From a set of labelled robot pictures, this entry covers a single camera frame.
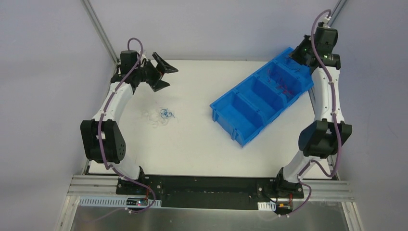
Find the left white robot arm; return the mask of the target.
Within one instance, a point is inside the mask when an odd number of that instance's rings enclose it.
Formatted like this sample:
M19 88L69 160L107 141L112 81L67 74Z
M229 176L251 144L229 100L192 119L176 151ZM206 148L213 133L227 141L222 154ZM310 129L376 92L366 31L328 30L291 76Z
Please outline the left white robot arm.
M90 120L80 124L85 156L113 170L125 180L130 180L128 188L134 194L146 191L147 182L140 177L142 168L126 155L126 142L119 128L119 120L140 83L148 84L154 92L170 84L162 80L165 74L176 73L178 69L170 65L156 52L153 64L140 51L125 50L120 53L120 63L110 80L108 94L99 111Z

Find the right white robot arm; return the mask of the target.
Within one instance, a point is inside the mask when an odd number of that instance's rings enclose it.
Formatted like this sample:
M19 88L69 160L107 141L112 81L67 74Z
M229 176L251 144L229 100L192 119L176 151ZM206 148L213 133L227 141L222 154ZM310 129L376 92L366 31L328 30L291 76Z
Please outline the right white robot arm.
M324 169L320 161L339 155L340 149L352 134L352 126L345 122L339 100L341 59L333 48L338 31L319 23L313 34L304 40L289 57L309 68L313 87L309 96L314 111L314 121L299 135L299 151L272 182L272 190L279 197L301 193L299 180L314 166Z

